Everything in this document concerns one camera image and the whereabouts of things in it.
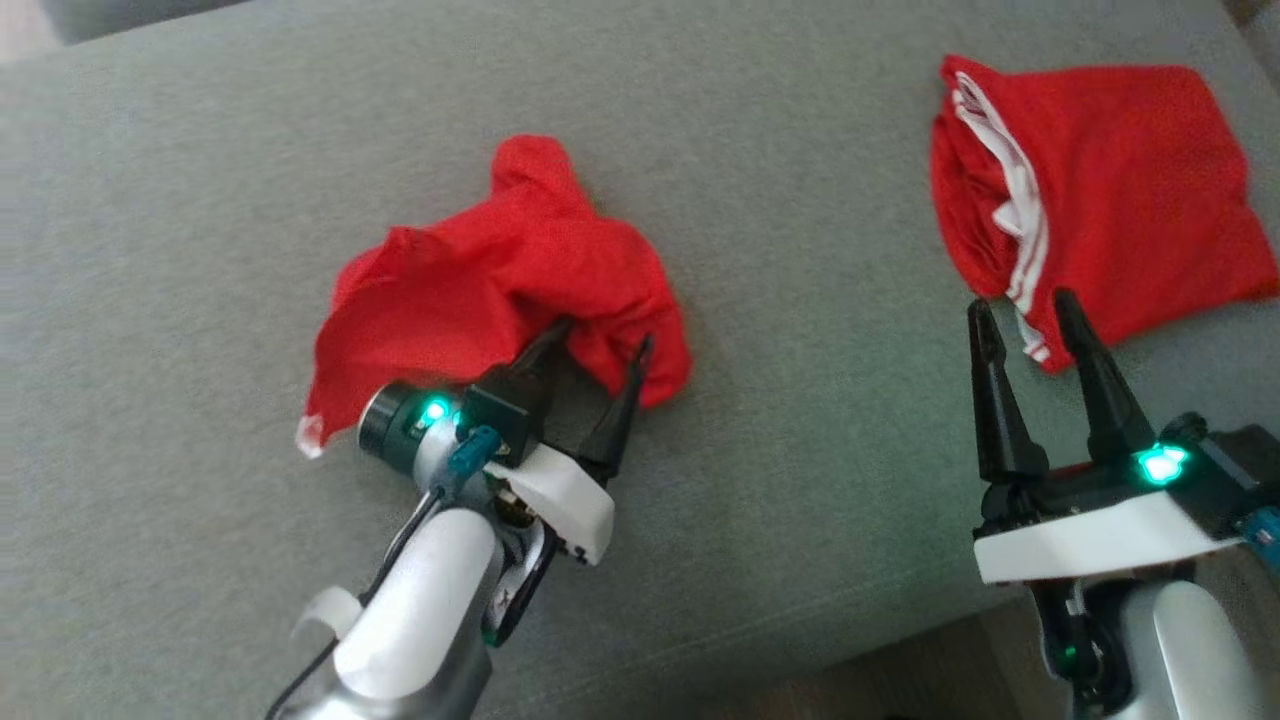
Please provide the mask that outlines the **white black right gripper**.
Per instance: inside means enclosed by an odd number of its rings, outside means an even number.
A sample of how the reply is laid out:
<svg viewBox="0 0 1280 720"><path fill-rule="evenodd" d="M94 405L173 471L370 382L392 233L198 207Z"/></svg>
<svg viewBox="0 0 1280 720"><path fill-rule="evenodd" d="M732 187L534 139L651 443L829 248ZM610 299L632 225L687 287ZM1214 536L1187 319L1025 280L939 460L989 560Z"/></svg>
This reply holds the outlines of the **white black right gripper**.
<svg viewBox="0 0 1280 720"><path fill-rule="evenodd" d="M1242 541L1247 445L1156 442L1156 433L1076 293L1053 292L1076 365L1094 461L1050 471L1006 373L989 304L966 309L979 478L991 483L973 552L989 585L1102 577L1179 564Z"/></svg>

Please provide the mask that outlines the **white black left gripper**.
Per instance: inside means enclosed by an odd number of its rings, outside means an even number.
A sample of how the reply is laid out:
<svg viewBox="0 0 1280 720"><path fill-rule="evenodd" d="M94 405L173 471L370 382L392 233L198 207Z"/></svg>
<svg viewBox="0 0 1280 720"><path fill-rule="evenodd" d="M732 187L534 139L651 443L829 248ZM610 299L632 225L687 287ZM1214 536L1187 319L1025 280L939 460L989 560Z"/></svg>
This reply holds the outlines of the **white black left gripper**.
<svg viewBox="0 0 1280 720"><path fill-rule="evenodd" d="M557 318L490 382L461 395L393 382L367 402L358 447L411 479L435 511L471 507L511 530L540 527L559 552L596 566L614 534L607 486L620 473L640 409L654 338L645 334L623 388L579 445L541 439L575 320Z"/></svg>

